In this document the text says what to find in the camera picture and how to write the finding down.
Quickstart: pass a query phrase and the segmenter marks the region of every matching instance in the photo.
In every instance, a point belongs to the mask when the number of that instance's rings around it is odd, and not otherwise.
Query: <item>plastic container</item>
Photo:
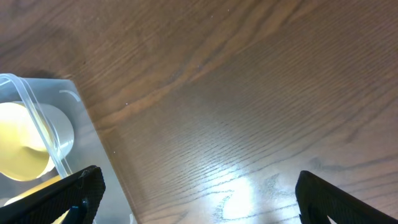
[[[73,82],[0,74],[0,103],[7,102],[18,103],[28,110],[55,169],[48,165],[46,169],[51,171],[30,181],[13,180],[0,173],[0,207],[7,201],[10,203],[10,198],[51,182],[58,175],[65,178],[96,165],[103,172],[106,191],[95,223],[136,223]]]

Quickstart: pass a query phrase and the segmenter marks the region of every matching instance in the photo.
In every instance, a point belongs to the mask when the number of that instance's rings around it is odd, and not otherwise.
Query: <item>wood grain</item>
[[[396,1],[0,5],[1,71],[76,83],[140,223],[299,223],[304,169],[398,218]]]

